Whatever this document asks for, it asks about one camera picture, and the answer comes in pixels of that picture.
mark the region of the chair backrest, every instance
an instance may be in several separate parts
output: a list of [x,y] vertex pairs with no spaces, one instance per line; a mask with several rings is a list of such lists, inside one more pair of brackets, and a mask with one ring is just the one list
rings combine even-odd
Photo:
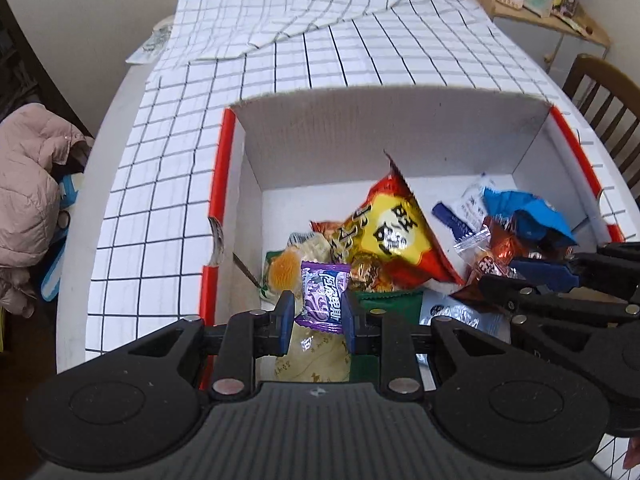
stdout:
[[[590,88],[586,98],[580,104],[579,110],[582,115],[585,116],[587,114],[589,108],[593,104],[596,94],[601,88],[609,93],[590,121],[590,125],[594,130],[600,126],[600,123],[609,110],[614,98],[622,104],[618,113],[612,118],[609,125],[600,135],[600,140],[605,146],[606,142],[618,129],[623,116],[627,112],[633,115],[633,122],[628,129],[616,142],[609,143],[609,146],[607,146],[607,150],[609,151],[611,158],[615,160],[616,156],[620,154],[620,152],[623,150],[625,152],[628,151],[625,149],[626,146],[635,145],[623,160],[616,162],[620,169],[620,173],[625,173],[634,161],[638,159],[638,156],[640,156],[640,138],[634,137],[634,132],[638,127],[638,124],[640,124],[640,88],[631,81],[628,76],[620,72],[620,70],[614,67],[611,63],[608,63],[599,57],[590,56],[589,54],[579,54],[574,61],[574,65],[571,67],[571,71],[569,72],[564,86],[562,87],[564,93],[573,99],[585,76],[593,80],[593,86]],[[638,168],[628,178],[625,177],[625,179],[629,189],[632,189],[633,186],[640,182],[640,168]]]

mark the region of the clear plastic wrapper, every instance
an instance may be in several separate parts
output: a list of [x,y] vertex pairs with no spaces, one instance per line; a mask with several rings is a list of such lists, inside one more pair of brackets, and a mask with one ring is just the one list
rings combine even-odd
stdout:
[[472,269],[467,285],[482,274],[516,278],[516,271],[508,265],[514,254],[507,253],[507,249],[503,249],[505,253],[501,254],[502,257],[498,257],[490,248],[491,242],[491,231],[488,227],[484,227],[480,232],[460,240],[453,246],[460,258]]
[[[459,300],[434,290],[426,289],[422,295],[419,323],[421,325],[430,325],[431,319],[435,316],[449,316],[488,335],[506,338],[501,331],[501,327],[506,324],[505,317],[502,314],[494,312],[480,313]],[[416,354],[416,358],[421,365],[428,367],[425,354]]]
[[351,356],[342,334],[293,324],[289,352],[275,361],[277,381],[338,383],[349,380]]

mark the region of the cardboard box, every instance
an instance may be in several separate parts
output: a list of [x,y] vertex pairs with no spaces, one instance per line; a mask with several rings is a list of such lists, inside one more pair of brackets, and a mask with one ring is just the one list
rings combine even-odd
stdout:
[[453,236],[430,211],[483,172],[501,189],[545,198],[576,229],[578,250],[623,240],[602,219],[600,184],[575,135],[544,100],[421,86],[275,94],[225,111],[210,196],[214,254],[200,296],[206,322],[261,307],[234,254],[259,278],[264,253],[290,232],[345,219],[388,171],[383,150],[460,271]]

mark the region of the orange snack bag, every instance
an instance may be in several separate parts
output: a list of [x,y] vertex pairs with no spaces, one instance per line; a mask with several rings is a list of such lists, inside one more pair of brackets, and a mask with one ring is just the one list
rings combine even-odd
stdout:
[[350,264],[357,255],[370,254],[400,288],[414,288],[431,278],[463,285],[398,167],[391,158],[389,163],[388,175],[349,218],[339,226],[311,222],[313,231],[327,238],[334,262]]

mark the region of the white grid tablecloth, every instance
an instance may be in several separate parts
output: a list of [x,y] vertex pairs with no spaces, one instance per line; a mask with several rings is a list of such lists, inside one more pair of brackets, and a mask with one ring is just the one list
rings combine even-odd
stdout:
[[[636,240],[594,131],[475,0],[180,0],[111,188],[90,286],[86,357],[197,313],[226,106],[295,89],[390,84],[544,96],[594,167],[603,216]],[[622,470],[625,439],[610,440],[596,462],[612,478],[635,478]]]

